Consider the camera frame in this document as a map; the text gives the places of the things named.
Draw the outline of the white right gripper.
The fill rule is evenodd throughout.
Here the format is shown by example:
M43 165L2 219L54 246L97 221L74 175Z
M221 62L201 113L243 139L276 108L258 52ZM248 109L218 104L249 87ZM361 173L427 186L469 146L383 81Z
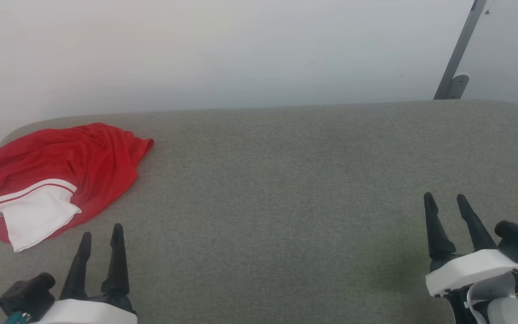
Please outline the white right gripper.
M457 203L475 252L455 258L426 275L430 296L444 296L449 291L471 287L471 297L514 297L512 271L518 270L518 263L497 250L491 234L461 193ZM424 194L424 209L429 257L434 262L448 260L456 248L439 220L439 209L430 192Z

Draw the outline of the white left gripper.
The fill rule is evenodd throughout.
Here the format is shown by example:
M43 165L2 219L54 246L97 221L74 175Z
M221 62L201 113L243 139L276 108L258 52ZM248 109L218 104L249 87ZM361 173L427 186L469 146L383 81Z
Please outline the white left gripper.
M85 232L72 261L59 299L31 312L35 324L137 324L138 316L127 297L127 253L123 226L113 227L112 254L107 278L101 285L103 294L88 297L85 291L86 269L92 253L92 234Z

